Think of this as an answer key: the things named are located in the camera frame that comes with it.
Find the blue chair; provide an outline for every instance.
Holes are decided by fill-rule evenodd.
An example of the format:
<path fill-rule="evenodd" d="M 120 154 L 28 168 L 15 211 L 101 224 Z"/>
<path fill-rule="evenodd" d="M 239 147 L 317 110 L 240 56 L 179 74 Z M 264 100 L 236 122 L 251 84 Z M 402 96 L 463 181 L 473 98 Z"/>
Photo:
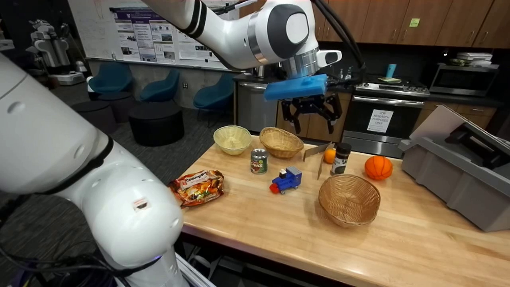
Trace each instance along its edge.
<path fill-rule="evenodd" d="M 193 105 L 198 108 L 197 117 L 200 115 L 200 110 L 222 110 L 222 114 L 218 120 L 208 127 L 215 125 L 225 114 L 226 109 L 234 98 L 234 74 L 224 73 L 221 75 L 220 80 L 213 86 L 200 89 L 193 99 Z"/>
<path fill-rule="evenodd" d="M 149 83 L 140 94 L 142 102 L 166 102 L 173 100 L 179 88 L 179 71 L 171 69 L 162 81 Z"/>
<path fill-rule="evenodd" d="M 127 91 L 131 87 L 133 76 L 127 64 L 107 62 L 101 64 L 99 73 L 90 79 L 89 86 L 97 93 Z"/>

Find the small wicker bowl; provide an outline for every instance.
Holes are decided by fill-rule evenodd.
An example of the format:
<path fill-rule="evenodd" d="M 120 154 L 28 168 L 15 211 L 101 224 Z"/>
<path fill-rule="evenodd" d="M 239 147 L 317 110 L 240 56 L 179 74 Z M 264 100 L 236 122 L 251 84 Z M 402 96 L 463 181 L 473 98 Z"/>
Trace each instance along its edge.
<path fill-rule="evenodd" d="M 267 127 L 260 132 L 260 142 L 274 157 L 291 158 L 300 152 L 303 141 L 299 137 L 279 128 Z"/>
<path fill-rule="evenodd" d="M 250 132 L 239 126 L 219 128 L 214 132 L 213 138 L 221 150 L 230 155 L 241 154 L 251 144 Z"/>
<path fill-rule="evenodd" d="M 328 217 L 342 227 L 371 223 L 381 197 L 375 186 L 354 175 L 332 176 L 320 187 L 319 203 Z"/>

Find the toy basketball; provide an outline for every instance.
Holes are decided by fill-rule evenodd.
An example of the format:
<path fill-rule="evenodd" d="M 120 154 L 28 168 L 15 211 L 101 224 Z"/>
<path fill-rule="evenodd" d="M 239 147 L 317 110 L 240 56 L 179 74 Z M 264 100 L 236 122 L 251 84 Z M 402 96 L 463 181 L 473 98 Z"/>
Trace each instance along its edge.
<path fill-rule="evenodd" d="M 365 172 L 367 176 L 375 180 L 388 178 L 393 172 L 393 164 L 383 156 L 372 156 L 365 162 Z"/>

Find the countertop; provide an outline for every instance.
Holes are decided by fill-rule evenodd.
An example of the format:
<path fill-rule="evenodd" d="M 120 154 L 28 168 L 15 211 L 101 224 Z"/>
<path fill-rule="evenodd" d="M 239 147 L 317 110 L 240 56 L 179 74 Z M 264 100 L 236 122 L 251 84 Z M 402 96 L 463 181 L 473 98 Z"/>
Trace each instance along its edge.
<path fill-rule="evenodd" d="M 267 78 L 257 78 L 252 75 L 240 74 L 234 77 L 234 81 L 236 82 L 249 82 L 249 83 L 258 83 L 258 84 L 269 84 L 273 82 L 280 81 L 274 77 Z M 328 91 L 333 92 L 352 92 L 352 89 L 347 89 L 344 86 L 330 86 L 327 89 Z M 464 105 L 476 105 L 476 106 L 485 106 L 485 107 L 501 107 L 503 106 L 503 102 L 498 100 L 484 98 L 484 97 L 463 97 L 460 95 L 448 95 L 448 94 L 440 94 L 440 93 L 431 93 L 427 98 L 427 101 L 433 102 L 444 102 L 444 103 L 457 103 Z"/>
<path fill-rule="evenodd" d="M 264 175 L 250 172 L 252 147 L 229 156 L 216 146 L 188 170 L 218 169 L 225 195 L 184 209 L 183 232 L 354 286 L 508 286 L 510 230 L 484 233 L 401 170 L 373 181 L 363 174 L 367 154 L 352 152 L 346 173 L 364 177 L 381 194 L 375 220 L 344 229 L 324 214 L 317 197 L 330 166 L 316 180 L 321 155 L 302 161 L 304 150 L 284 160 L 269 157 Z M 269 191 L 278 171 L 294 165 L 301 186 L 285 195 Z"/>

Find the blue toy truck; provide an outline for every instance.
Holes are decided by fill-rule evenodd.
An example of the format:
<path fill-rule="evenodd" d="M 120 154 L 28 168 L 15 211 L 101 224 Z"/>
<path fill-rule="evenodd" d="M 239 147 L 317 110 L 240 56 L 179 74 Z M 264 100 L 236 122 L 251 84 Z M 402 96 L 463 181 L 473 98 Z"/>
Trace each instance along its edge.
<path fill-rule="evenodd" d="M 274 193 L 285 194 L 285 190 L 289 188 L 296 189 L 301 184 L 302 172 L 294 166 L 289 166 L 285 170 L 280 171 L 280 175 L 273 179 L 273 184 L 269 189 Z"/>

